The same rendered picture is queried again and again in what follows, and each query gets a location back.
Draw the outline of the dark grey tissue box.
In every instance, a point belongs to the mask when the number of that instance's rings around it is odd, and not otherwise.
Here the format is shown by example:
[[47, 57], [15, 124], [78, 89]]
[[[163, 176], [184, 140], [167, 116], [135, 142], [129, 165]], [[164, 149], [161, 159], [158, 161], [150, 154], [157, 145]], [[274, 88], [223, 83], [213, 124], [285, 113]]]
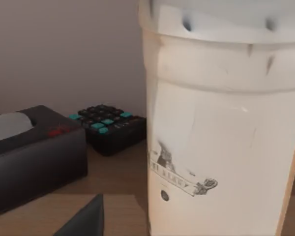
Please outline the dark grey tissue box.
[[0, 215], [88, 173], [84, 128], [39, 105], [0, 114]]

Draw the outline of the black calculator with teal keys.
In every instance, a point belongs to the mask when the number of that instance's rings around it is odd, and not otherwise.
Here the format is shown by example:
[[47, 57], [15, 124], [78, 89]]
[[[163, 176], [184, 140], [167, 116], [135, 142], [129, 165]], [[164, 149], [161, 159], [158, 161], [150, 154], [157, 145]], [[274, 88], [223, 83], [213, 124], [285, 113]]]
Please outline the black calculator with teal keys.
[[125, 150], [147, 137], [147, 119], [122, 109], [100, 104], [68, 116], [86, 132], [86, 140], [103, 156]]

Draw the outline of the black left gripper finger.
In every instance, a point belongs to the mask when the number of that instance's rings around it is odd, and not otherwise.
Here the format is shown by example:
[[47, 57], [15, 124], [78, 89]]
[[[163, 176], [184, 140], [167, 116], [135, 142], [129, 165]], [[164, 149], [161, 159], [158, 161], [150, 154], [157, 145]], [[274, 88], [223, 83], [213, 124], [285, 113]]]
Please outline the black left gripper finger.
[[53, 236], [104, 236], [104, 197], [96, 195]]

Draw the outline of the white paper cup with lid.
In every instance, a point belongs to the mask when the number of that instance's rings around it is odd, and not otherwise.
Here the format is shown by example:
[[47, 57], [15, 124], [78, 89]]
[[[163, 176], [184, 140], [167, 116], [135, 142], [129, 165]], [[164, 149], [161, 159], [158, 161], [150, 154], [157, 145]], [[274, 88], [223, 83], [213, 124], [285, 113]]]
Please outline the white paper cup with lid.
[[150, 236], [281, 236], [295, 0], [139, 0]]

